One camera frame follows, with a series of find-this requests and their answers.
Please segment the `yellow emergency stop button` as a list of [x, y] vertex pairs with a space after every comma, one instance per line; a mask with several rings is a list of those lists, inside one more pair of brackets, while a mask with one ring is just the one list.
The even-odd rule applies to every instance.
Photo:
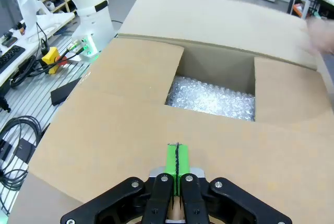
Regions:
[[61, 65], [67, 64], [66, 50], [60, 55], [57, 47], [50, 47], [48, 53], [44, 54], [40, 60], [43, 71], [46, 74], [55, 74]]

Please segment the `person's right hand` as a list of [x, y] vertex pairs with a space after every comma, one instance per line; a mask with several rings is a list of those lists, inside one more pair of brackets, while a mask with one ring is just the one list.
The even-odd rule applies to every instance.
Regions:
[[334, 20], [323, 20], [316, 17], [306, 19], [306, 41], [302, 49], [315, 54], [334, 55]]

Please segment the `brown cardboard box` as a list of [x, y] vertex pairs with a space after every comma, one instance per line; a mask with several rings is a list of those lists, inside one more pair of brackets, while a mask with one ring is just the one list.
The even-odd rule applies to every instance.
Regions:
[[[168, 144], [293, 224], [334, 224], [334, 112], [306, 21], [235, 0], [136, 0], [56, 113], [8, 224], [59, 224]], [[166, 105], [175, 75], [255, 95], [255, 121]]]

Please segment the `small black device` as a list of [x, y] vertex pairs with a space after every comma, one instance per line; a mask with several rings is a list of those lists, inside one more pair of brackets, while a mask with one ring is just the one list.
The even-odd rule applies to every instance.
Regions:
[[18, 39], [16, 37], [9, 37], [6, 38], [3, 42], [2, 42], [2, 46], [5, 46], [7, 48], [11, 47]]

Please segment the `green right gripper left finger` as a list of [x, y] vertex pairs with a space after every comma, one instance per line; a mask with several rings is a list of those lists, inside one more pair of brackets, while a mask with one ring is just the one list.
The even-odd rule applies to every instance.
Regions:
[[147, 181], [130, 177], [66, 213], [60, 224], [165, 224], [178, 165], [178, 144], [168, 145], [166, 167]]

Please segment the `clear bubble wrap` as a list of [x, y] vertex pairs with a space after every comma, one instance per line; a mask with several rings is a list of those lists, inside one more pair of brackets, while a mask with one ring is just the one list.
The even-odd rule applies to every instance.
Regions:
[[166, 105], [234, 119], [255, 120], [255, 96], [196, 79], [175, 76]]

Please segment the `black wedge block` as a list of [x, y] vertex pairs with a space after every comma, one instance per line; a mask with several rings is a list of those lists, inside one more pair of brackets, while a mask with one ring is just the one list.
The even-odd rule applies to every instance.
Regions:
[[78, 82], [80, 81], [80, 78], [75, 79], [63, 86], [60, 86], [59, 88], [51, 91], [51, 103], [53, 106], [59, 105], [63, 103], [67, 97], [70, 95], [70, 93], [73, 91], [73, 89], [76, 87]]

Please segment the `small black box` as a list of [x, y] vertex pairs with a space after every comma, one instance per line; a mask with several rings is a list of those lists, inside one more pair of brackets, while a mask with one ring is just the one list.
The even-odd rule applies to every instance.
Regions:
[[18, 143], [18, 149], [16, 151], [16, 156], [22, 160], [24, 163], [28, 164], [33, 156], [36, 149], [36, 145], [30, 143], [29, 141], [21, 138]]

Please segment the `black keyboard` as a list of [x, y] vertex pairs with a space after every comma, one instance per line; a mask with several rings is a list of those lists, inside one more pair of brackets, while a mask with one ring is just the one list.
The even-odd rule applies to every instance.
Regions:
[[25, 51], [25, 48], [14, 45], [6, 53], [2, 54], [0, 56], [0, 74]]

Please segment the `green right gripper right finger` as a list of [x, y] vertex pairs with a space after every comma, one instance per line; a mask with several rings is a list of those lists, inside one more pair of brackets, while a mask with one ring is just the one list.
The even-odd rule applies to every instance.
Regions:
[[210, 224], [210, 217], [224, 224], [291, 224], [279, 212], [226, 178], [207, 181], [191, 172], [188, 147], [177, 144], [177, 189], [187, 224]]

